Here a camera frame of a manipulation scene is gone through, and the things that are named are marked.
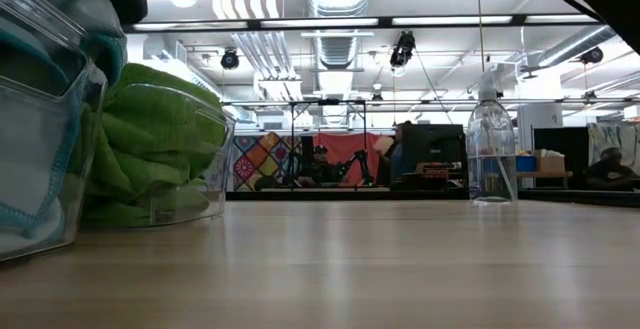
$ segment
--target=ceiling duct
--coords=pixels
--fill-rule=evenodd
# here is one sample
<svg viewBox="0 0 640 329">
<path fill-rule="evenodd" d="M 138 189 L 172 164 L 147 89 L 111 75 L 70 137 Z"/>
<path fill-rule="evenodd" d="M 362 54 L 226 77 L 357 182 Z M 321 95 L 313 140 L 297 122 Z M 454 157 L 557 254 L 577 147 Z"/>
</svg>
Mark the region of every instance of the ceiling duct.
<svg viewBox="0 0 640 329">
<path fill-rule="evenodd" d="M 314 17 L 357 17 L 365 15 L 369 0 L 307 0 Z M 354 30 L 341 32 L 353 33 Z M 357 38 L 317 38 L 316 51 L 327 69 L 346 69 L 355 59 Z"/>
<path fill-rule="evenodd" d="M 552 67 L 564 63 L 616 36 L 616 32 L 608 26 L 584 28 L 540 54 L 537 66 Z"/>
<path fill-rule="evenodd" d="M 587 27 L 563 40 L 560 44 L 542 53 L 517 53 L 505 61 L 494 65 L 480 78 L 479 85 L 491 86 L 499 92 L 515 89 L 518 83 L 518 71 L 533 72 L 562 64 L 598 45 L 616 37 L 617 34 L 608 26 Z"/>
<path fill-rule="evenodd" d="M 358 17 L 366 14 L 369 0 L 307 0 L 309 14 L 314 17 Z M 356 30 L 332 30 L 331 32 L 355 33 Z M 348 69 L 352 66 L 358 52 L 358 38 L 333 37 L 316 38 L 315 48 L 318 61 L 330 71 L 318 73 L 318 85 L 323 94 L 347 94 L 353 82 L 353 72 L 331 71 Z M 344 122 L 345 110 L 324 107 L 324 119 L 331 125 Z"/>
</svg>

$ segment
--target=security camera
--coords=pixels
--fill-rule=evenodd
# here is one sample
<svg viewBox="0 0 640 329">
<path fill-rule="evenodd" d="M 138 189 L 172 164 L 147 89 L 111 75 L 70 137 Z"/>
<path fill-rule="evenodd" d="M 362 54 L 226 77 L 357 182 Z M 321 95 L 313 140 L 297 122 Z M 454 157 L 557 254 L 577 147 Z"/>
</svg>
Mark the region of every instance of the security camera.
<svg viewBox="0 0 640 329">
<path fill-rule="evenodd" d="M 580 61 L 583 64 L 598 64 L 602 61 L 602 59 L 604 58 L 604 53 L 602 52 L 602 49 L 600 49 L 599 47 L 595 47 L 591 50 L 589 50 L 588 52 L 582 54 L 579 58 L 578 61 Z"/>
<path fill-rule="evenodd" d="M 236 48 L 227 48 L 224 51 L 220 65 L 227 70 L 233 70 L 240 65 L 238 54 L 236 54 Z"/>
<path fill-rule="evenodd" d="M 391 68 L 400 68 L 409 62 L 413 56 L 412 50 L 416 48 L 416 39 L 411 31 L 403 31 L 400 39 L 393 48 L 391 53 Z"/>
</svg>

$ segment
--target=green microfiber cloth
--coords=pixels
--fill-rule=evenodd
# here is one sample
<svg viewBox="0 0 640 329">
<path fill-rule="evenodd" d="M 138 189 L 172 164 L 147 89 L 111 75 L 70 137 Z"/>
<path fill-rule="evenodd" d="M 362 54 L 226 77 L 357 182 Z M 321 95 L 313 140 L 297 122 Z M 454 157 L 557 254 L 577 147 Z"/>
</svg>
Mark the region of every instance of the green microfiber cloth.
<svg viewBox="0 0 640 329">
<path fill-rule="evenodd" d="M 206 184 L 199 177 L 224 144 L 220 113 L 212 92 L 127 64 L 105 97 L 83 222 L 140 226 L 159 213 L 169 220 L 184 208 L 205 210 L 200 188 Z"/>
</svg>

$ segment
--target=blue box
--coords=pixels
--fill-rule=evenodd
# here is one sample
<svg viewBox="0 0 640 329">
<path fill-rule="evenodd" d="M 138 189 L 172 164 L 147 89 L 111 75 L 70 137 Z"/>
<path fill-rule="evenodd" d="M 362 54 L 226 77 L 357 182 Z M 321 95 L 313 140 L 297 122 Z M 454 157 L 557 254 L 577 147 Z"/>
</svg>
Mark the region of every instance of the blue box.
<svg viewBox="0 0 640 329">
<path fill-rule="evenodd" d="M 500 166 L 498 165 L 498 159 L 487 158 L 483 160 L 482 171 L 484 173 L 500 173 Z"/>
<path fill-rule="evenodd" d="M 536 157 L 534 156 L 517 156 L 516 171 L 522 173 L 530 173 L 537 171 Z"/>
</svg>

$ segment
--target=ceiling beam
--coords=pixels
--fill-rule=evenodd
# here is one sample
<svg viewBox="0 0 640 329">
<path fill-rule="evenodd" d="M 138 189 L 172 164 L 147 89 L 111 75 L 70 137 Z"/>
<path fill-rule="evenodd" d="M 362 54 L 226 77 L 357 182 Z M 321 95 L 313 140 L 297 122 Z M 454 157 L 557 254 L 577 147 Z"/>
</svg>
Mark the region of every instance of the ceiling beam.
<svg viewBox="0 0 640 329">
<path fill-rule="evenodd" d="M 491 14 L 482 16 L 484 28 L 602 25 L 580 13 Z M 477 15 L 378 16 L 358 18 L 268 18 L 246 20 L 185 20 L 123 26 L 127 34 L 305 31 L 332 29 L 477 28 Z"/>
<path fill-rule="evenodd" d="M 501 98 L 498 100 L 502 105 L 510 104 L 597 104 L 597 103 L 619 103 L 633 104 L 640 103 L 640 98 L 560 98 L 560 99 L 518 99 Z M 429 99 L 429 100 L 302 100 L 302 101 L 236 101 L 223 102 L 223 106 L 246 106 L 246 107 L 291 107 L 297 105 L 475 105 L 477 100 L 469 99 Z"/>
</svg>

